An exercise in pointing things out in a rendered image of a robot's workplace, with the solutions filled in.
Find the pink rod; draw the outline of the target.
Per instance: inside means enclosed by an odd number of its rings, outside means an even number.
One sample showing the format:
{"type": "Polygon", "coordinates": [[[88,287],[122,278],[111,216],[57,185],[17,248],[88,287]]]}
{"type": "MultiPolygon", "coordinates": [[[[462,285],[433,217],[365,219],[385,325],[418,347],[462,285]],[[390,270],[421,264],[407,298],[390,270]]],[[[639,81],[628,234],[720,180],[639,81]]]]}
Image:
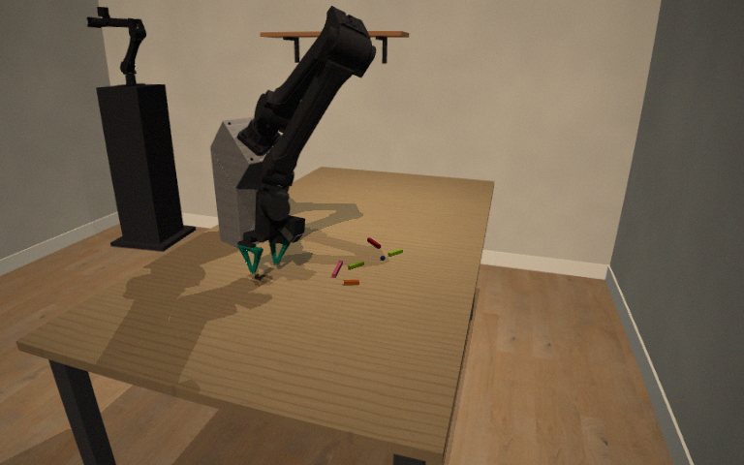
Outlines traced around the pink rod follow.
{"type": "Polygon", "coordinates": [[[343,264],[343,261],[339,261],[337,266],[335,267],[334,271],[332,272],[332,277],[336,278],[341,266],[343,264]]]}

